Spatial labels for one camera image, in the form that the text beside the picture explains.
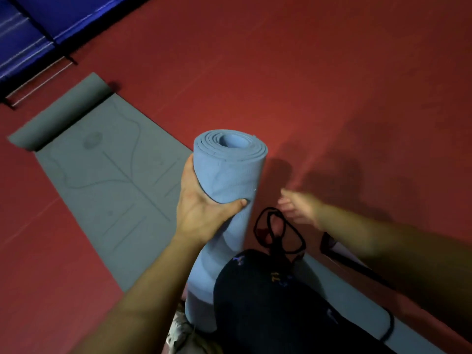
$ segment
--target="hand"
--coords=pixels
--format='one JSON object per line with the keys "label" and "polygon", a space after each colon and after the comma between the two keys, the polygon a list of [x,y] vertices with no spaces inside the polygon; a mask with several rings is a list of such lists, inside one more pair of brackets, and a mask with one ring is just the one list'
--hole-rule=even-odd
{"label": "hand", "polygon": [[323,202],[309,193],[295,192],[286,189],[280,190],[281,197],[278,201],[280,210],[289,219],[297,224],[314,225],[323,231],[318,222],[318,214]]}
{"label": "hand", "polygon": [[204,245],[215,236],[226,220],[241,211],[246,204],[245,199],[220,204],[205,194],[193,170],[192,154],[182,173],[176,236],[185,236],[188,240],[196,240]]}

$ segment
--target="black loop strap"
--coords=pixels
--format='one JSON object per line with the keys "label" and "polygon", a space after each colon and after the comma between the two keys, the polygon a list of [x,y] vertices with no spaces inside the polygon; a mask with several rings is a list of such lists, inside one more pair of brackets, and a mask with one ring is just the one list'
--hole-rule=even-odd
{"label": "black loop strap", "polygon": [[[270,243],[270,244],[268,244],[265,241],[265,238],[261,238],[257,234],[257,230],[258,230],[257,225],[259,223],[259,220],[263,217],[263,215],[266,212],[267,212],[268,233],[270,235],[270,238],[272,239],[272,243]],[[274,231],[272,230],[272,225],[271,225],[271,222],[270,222],[270,218],[272,216],[278,217],[283,222],[282,233],[280,234],[280,236],[276,236]],[[301,246],[295,251],[286,251],[283,247],[283,244],[282,244],[282,239],[285,236],[285,231],[286,231],[287,226],[290,227],[293,230],[293,232],[295,232],[295,234],[298,236],[298,238],[300,239],[300,241],[302,243]],[[300,234],[300,232],[298,232],[298,230],[290,222],[288,222],[288,220],[284,217],[284,215],[282,214],[282,212],[278,208],[267,207],[267,208],[263,209],[261,214],[257,217],[257,220],[256,220],[256,223],[254,225],[254,230],[253,231],[254,231],[254,235],[256,236],[257,242],[259,242],[259,244],[262,247],[268,248],[271,254],[297,254],[297,253],[300,253],[300,252],[306,250],[305,239]]]}

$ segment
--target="person's right forearm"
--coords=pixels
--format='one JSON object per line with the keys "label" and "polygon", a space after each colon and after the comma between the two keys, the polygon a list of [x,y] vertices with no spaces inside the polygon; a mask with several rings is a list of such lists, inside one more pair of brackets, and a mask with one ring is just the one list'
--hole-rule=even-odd
{"label": "person's right forearm", "polygon": [[323,204],[320,228],[400,292],[472,340],[472,247]]}

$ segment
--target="person's left hand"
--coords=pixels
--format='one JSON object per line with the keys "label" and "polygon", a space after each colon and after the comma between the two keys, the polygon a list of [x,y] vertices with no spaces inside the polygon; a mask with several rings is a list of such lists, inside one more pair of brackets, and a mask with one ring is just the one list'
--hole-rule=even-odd
{"label": "person's left hand", "polygon": [[192,154],[182,173],[176,236],[184,236],[204,245],[215,236],[226,220],[241,211],[246,204],[245,199],[220,204],[205,194],[193,169]]}

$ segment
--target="black pants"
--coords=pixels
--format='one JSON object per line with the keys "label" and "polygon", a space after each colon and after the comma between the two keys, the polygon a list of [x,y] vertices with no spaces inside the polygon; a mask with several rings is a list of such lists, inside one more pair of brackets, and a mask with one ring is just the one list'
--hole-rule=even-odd
{"label": "black pants", "polygon": [[218,337],[231,353],[393,353],[256,250],[234,257],[214,289]]}

